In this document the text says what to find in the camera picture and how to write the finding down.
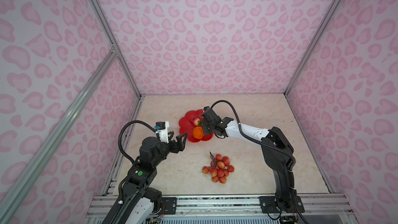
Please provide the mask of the fake red peach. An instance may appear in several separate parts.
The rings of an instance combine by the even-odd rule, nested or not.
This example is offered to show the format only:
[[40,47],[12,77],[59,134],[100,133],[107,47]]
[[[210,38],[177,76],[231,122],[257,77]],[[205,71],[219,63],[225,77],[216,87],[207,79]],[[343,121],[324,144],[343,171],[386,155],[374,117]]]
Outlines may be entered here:
[[191,122],[194,126],[197,126],[197,127],[202,125],[202,120],[199,117],[192,118]]

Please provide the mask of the orange fake persimmon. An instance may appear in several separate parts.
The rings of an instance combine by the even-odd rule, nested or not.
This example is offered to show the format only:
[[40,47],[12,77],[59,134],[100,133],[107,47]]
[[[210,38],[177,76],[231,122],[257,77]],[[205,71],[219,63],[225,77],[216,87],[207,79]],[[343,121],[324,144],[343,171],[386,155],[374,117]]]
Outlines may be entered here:
[[193,129],[192,131],[192,136],[197,139],[197,140],[201,140],[204,137],[204,131],[203,128],[200,126],[197,126]]

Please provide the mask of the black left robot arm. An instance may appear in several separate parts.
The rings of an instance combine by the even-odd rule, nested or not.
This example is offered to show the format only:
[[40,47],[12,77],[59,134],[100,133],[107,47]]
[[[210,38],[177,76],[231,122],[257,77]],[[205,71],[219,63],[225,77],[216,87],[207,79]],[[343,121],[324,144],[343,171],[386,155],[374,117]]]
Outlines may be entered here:
[[162,193],[150,187],[157,175],[157,166],[170,153],[179,153],[186,146],[188,134],[176,140],[162,142],[159,138],[145,138],[138,161],[134,162],[118,186],[118,198],[105,217],[104,224],[142,224],[150,215],[164,211]]

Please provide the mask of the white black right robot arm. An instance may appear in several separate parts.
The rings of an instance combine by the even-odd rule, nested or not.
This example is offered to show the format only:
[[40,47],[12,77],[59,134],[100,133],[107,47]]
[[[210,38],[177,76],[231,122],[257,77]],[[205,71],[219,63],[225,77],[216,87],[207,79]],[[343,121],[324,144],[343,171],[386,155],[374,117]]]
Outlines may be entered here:
[[214,134],[224,138],[236,138],[250,141],[261,146],[265,164],[273,171],[276,192],[273,196],[259,198],[262,213],[276,214],[305,212],[301,198],[297,195],[293,168],[296,159],[294,149],[281,129],[261,129],[239,121],[236,110],[234,118],[220,118],[211,107],[205,107],[202,114],[202,127],[205,134]]

